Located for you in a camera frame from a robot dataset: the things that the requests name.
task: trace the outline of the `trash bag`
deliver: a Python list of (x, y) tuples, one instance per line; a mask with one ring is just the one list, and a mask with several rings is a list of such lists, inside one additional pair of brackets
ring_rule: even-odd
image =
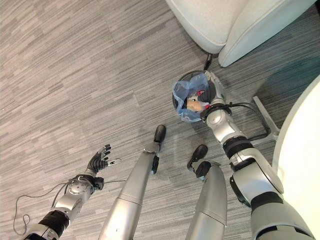
[(190, 81), (178, 81), (173, 86), (173, 97), (177, 101), (176, 112), (181, 120), (194, 123), (201, 120), (200, 112), (194, 112), (186, 107), (187, 98), (195, 96), (199, 91), (209, 89), (208, 77), (204, 73), (193, 76)]

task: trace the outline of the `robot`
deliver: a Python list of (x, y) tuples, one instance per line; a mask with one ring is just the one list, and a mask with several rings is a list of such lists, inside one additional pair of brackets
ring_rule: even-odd
[[(226, 104), (219, 80), (206, 72), (210, 81), (210, 107), (201, 118), (221, 144), (230, 160), (233, 175), (230, 185), (238, 200), (251, 208), (253, 240), (312, 240), (310, 229), (283, 198), (284, 188), (265, 157), (253, 147), (237, 127)], [(166, 128), (159, 125), (154, 141), (141, 153), (100, 232), (99, 240), (132, 240), (140, 217), (149, 174), (157, 172), (157, 156)], [(90, 160), (86, 171), (70, 181), (65, 194), (49, 213), (23, 236), (23, 240), (58, 240), (71, 224), (82, 205), (96, 190), (102, 190), (104, 180), (97, 172), (114, 164), (106, 155), (106, 145)], [(203, 181), (202, 191), (191, 220), (187, 240), (222, 240), (227, 225), (227, 191), (223, 172), (217, 162), (203, 160), (208, 148), (200, 145), (187, 168)]]

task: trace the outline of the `gray carpet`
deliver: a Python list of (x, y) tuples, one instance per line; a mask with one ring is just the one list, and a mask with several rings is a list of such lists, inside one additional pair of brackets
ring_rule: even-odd
[[(111, 144), (122, 162), (101, 172), (125, 180), (157, 125), (167, 126), (156, 175), (149, 178), (135, 240), (185, 239), (202, 183), (187, 171), (194, 149), (222, 164), (228, 194), (226, 240), (248, 240), (250, 210), (229, 185), (232, 174), (219, 144), (203, 123), (181, 122), (172, 86), (202, 69), (206, 54), (192, 41), (164, 0), (2, 0), (0, 72), (0, 238), (13, 231), (15, 200), (40, 195), (85, 170), (91, 156)], [(281, 127), (290, 108), (320, 74), (320, 18), (312, 6), (280, 33), (234, 64), (213, 71), (229, 101), (258, 95)], [(252, 136), (262, 127), (236, 109), (238, 125)], [(274, 143), (259, 149), (270, 161)], [(123, 183), (95, 193), (62, 240), (96, 240)], [(37, 223), (54, 192), (22, 199), (22, 215)]]

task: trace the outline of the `white chair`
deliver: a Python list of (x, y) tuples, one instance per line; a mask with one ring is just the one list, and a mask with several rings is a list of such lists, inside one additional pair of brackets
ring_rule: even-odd
[(226, 67), (289, 25), (316, 0), (166, 0), (190, 37)]

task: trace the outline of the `wire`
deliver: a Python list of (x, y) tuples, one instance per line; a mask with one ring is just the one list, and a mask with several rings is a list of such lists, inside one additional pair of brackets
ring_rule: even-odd
[(51, 193), (56, 187), (58, 187), (58, 186), (60, 186), (60, 185), (62, 185), (62, 184), (65, 185), (65, 184), (67, 184), (67, 182), (62, 182), (62, 183), (59, 183), (59, 184), (55, 185), (50, 191), (48, 191), (47, 193), (42, 194), (42, 195), (39, 195), (39, 196), (20, 195), (20, 196), (16, 199), (16, 201), (15, 201), (15, 213), (14, 213), (14, 218), (13, 218), (13, 231), (14, 231), (17, 235), (23, 236), (23, 235), (27, 232), (27, 225), (28, 225), (28, 223), (30, 223), (30, 220), (31, 220), (31, 218), (30, 218), (30, 216), (29, 216), (28, 214), (24, 214), (24, 215), (22, 216), (22, 220), (23, 220), (23, 224), (24, 224), (24, 232), (23, 232), (23, 233), (17, 232), (17, 230), (16, 230), (16, 228), (15, 228), (15, 222), (16, 222), (16, 218), (17, 218), (18, 201), (19, 201), (19, 199), (22, 198), (22, 197), (27, 197), (27, 198), (41, 198), (41, 197), (46, 196), (46, 195), (48, 195), (49, 193)]
[(105, 181), (104, 184), (117, 183), (117, 182), (126, 182), (127, 180), (116, 180), (116, 181)]
[(56, 193), (56, 195), (54, 196), (53, 202), (52, 202), (52, 204), (51, 204), (51, 207), (52, 207), (52, 208), (55, 206), (55, 202), (56, 202), (56, 199), (57, 199), (59, 193), (60, 193), (61, 190), (62, 190), (65, 186), (67, 186), (67, 185), (69, 185), (69, 182), (66, 182), (66, 183), (59, 189), (59, 191)]
[(261, 124), (262, 124), (265, 132), (261, 133), (261, 134), (258, 134), (258, 135), (255, 135), (255, 136), (252, 136), (252, 137), (249, 137), (248, 138), (249, 141), (253, 141), (253, 140), (256, 140), (256, 139), (264, 138), (264, 137), (268, 136), (269, 133), (271, 132), (271, 130), (270, 130), (267, 122), (265, 121), (264, 117), (261, 115), (260, 112), (257, 111), (256, 106), (253, 105), (252, 103), (250, 103), (250, 102), (238, 102), (238, 103), (230, 102), (227, 106), (229, 108), (232, 108), (232, 107), (244, 107), (244, 108), (250, 109), (260, 119)]
[[(16, 201), (15, 201), (15, 213), (14, 213), (14, 218), (13, 218), (13, 231), (14, 231), (17, 235), (23, 236), (23, 235), (27, 232), (27, 225), (30, 223), (30, 220), (31, 220), (29, 214), (24, 214), (24, 215), (22, 216), (22, 220), (23, 220), (23, 224), (24, 224), (24, 231), (23, 231), (23, 233), (17, 232), (16, 227), (15, 227), (15, 223), (16, 223), (17, 213), (18, 213), (18, 201), (19, 201), (20, 198), (22, 198), (22, 197), (26, 197), (26, 198), (41, 198), (41, 197), (44, 197), (44, 196), (48, 195), (49, 193), (51, 193), (56, 187), (58, 187), (58, 186), (60, 186), (60, 185), (63, 185), (63, 186), (59, 189), (59, 191), (56, 193), (56, 195), (54, 196), (53, 202), (52, 202), (52, 204), (51, 204), (51, 207), (54, 207), (55, 202), (56, 202), (56, 199), (57, 199), (59, 193), (61, 192), (61, 190), (64, 188), (64, 194), (67, 193), (67, 189), (68, 189), (68, 186), (69, 186), (70, 183), (71, 183), (71, 180), (72, 180), (72, 179), (70, 179), (68, 182), (59, 183), (59, 184), (55, 185), (50, 191), (48, 191), (48, 192), (46, 192), (46, 193), (44, 193), (44, 194), (42, 194), (42, 195), (39, 195), (39, 196), (29, 196), (29, 195), (20, 195), (20, 196), (18, 196), (18, 198), (17, 198)], [(104, 184), (117, 183), (117, 182), (126, 182), (126, 181), (127, 181), (127, 180), (105, 181)]]

